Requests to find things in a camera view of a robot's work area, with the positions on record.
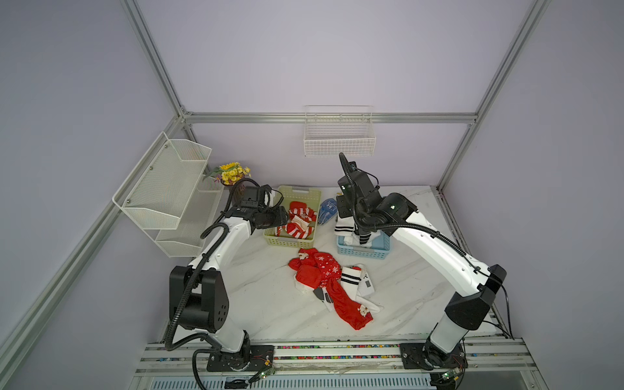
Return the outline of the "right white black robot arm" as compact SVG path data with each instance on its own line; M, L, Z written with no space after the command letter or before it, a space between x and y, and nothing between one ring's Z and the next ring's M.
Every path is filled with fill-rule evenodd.
M341 217L351 217L359 232L383 232L414 250L454 288L445 313L424 343L401 345L406 367L423 370L461 367L459 354L468 332L477 330L503 291L506 271L488 266L466 253L435 229L408 198L380 194L377 178L339 154L344 172L338 185Z

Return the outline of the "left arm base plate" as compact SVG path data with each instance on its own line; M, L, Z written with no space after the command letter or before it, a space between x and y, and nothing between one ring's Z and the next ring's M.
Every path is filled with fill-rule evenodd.
M208 357L206 370L209 372L257 372L272 363L275 355L274 345L244 345L238 353L216 353Z

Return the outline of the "green plastic basket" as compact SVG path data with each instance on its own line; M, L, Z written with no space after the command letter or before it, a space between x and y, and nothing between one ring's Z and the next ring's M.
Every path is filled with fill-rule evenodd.
M277 191L278 193L275 196L274 203L282 200L281 205L286 209L287 212L289 212L289 205L291 202L300 201L307 204L307 206L313 209L318 215L322 195L319 189L281 185ZM267 243L274 246L294 247L300 249L311 249L314 247L315 234L318 230L317 221L315 224L314 232L308 239L305 240L290 237L290 235L286 232L286 227L287 225L283 227L266 229L263 236Z

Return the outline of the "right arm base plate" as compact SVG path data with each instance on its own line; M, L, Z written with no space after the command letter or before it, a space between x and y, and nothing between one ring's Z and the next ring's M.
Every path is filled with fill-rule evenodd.
M433 371L466 366L466 355L460 344L449 353L438 349L430 341L399 344L400 356L406 370Z

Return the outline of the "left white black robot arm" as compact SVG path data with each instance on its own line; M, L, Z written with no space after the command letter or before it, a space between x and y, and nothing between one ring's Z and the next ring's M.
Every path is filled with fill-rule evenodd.
M289 219L280 191L249 178L239 180L232 191L242 186L241 198L236 201L231 193L219 217L201 233L201 239L213 237L208 246L189 265L174 267L169 276L164 348L173 351L192 341L205 342L209 347L198 349L192 364L206 354L209 371L246 371L251 366L249 333L228 319L223 270L255 231L284 226Z

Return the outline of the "red white striped santa sock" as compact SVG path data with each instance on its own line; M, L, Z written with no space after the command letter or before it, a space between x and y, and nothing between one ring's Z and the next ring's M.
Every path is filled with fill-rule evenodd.
M308 239L315 230L316 221L317 213L313 209L301 201L292 201L289 205L286 232L296 239Z

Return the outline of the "red santa sock upper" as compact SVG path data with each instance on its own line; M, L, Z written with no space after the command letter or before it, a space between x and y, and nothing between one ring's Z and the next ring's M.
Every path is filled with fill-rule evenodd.
M341 279L342 267L333 255L317 249L300 249L288 266L295 271L298 286L315 290L328 286L331 280Z

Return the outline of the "white sock black bands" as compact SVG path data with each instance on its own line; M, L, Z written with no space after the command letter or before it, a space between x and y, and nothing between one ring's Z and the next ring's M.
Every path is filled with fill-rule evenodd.
M381 232L368 232L358 235L357 232L351 232L343 237L343 245L352 247L371 248L373 241L381 236Z

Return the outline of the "white two-tier mesh shelf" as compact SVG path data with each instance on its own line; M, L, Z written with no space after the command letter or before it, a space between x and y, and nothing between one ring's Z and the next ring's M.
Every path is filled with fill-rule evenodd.
M210 156L207 146L161 133L112 197L169 258L194 258L206 247L201 234L224 192L208 175Z

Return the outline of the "blue dotted work glove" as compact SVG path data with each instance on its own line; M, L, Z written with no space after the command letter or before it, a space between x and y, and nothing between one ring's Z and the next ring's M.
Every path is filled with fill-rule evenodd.
M338 213L337 201L335 198L328 198L321 202L317 215L318 225L325 225Z

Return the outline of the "blue plastic basket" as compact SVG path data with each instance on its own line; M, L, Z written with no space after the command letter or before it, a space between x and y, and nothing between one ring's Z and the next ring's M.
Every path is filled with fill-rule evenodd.
M371 248L352 247L343 245L343 237L336 235L336 245L338 253L346 256L385 259L391 250L391 240L388 235L381 233L381 236L373 241Z

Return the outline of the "aluminium rail bench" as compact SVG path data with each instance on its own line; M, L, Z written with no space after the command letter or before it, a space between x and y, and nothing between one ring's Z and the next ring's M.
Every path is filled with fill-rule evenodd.
M546 389L521 339L469 337L454 359L458 369L407 368L401 341L272 342L272 368L249 389ZM249 380L266 359L254 356L247 372L209 372L210 355L195 355L192 343L167 352L148 345L131 389L231 389Z

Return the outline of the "dark glass vase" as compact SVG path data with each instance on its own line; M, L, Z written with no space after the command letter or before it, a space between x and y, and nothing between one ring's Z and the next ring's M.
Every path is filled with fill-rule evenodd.
M235 183L234 185L230 185L228 187L229 196L232 198L234 203L238 203L245 192L245 184L244 183Z

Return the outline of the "yellow flower bouquet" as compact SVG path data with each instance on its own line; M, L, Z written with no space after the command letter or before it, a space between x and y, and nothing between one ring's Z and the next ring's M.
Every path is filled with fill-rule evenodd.
M242 166L239 162L230 162L212 169L208 177L222 185L233 186L242 179L250 178L251 169Z

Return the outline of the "white sock black stripes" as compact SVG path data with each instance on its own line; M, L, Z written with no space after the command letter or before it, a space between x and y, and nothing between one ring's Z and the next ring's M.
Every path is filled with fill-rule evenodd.
M367 269L358 264L355 266L344 266L341 270L340 283L347 296L371 312L380 313L383 307L371 302L369 297L375 292L375 287L368 275Z

